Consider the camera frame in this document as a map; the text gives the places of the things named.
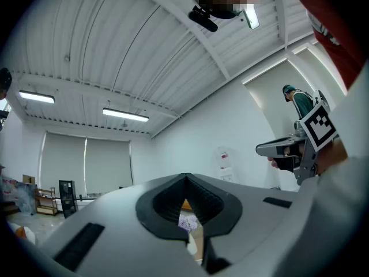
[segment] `ceiling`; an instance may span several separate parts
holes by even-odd
[[[152,137],[245,70],[312,33],[298,0],[262,0],[260,27],[188,19],[193,0],[36,0],[0,57],[13,73],[13,109],[27,121]],[[53,95],[27,101],[20,89]],[[102,109],[146,115],[146,123]]]

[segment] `person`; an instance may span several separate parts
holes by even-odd
[[[292,102],[295,105],[300,119],[304,118],[312,110],[312,97],[307,92],[296,89],[289,84],[283,86],[282,92],[286,102]]]
[[[12,75],[7,68],[0,70],[0,100],[6,98],[6,94],[12,84]]]
[[[199,0],[200,4],[205,4],[208,9],[229,9],[229,5],[241,5],[255,3],[255,0]],[[361,72],[366,56],[363,47],[355,40],[357,33],[353,33],[352,24],[342,17],[342,7],[337,0],[300,0],[308,11],[311,20],[312,30],[316,39],[329,54],[333,63],[349,90]],[[340,139],[329,143],[321,149],[317,159],[317,173],[320,174],[330,166],[338,164],[347,158],[346,150]],[[278,168],[277,163],[272,159],[272,166]]]

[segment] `cardboard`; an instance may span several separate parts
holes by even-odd
[[[36,178],[35,177],[30,177],[29,175],[23,175],[23,182],[26,184],[32,184],[34,185],[36,182]]]

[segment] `black slot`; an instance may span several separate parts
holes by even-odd
[[[55,257],[55,261],[65,268],[75,271],[104,227],[88,223]]]
[[[272,197],[265,198],[263,202],[267,202],[269,204],[273,204],[273,205],[284,207],[284,208],[290,208],[292,204],[291,201],[286,201],[286,200],[272,198]]]

